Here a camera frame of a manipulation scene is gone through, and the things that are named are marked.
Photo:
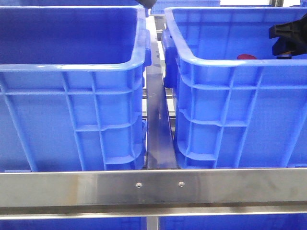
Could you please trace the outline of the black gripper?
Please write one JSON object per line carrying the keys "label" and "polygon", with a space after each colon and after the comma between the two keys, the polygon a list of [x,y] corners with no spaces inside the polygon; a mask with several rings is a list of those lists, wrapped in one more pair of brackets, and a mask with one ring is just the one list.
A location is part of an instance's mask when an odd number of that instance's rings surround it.
{"label": "black gripper", "polygon": [[273,25],[269,38],[278,38],[272,46],[272,54],[277,59],[291,59],[307,53],[307,15],[301,19]]}

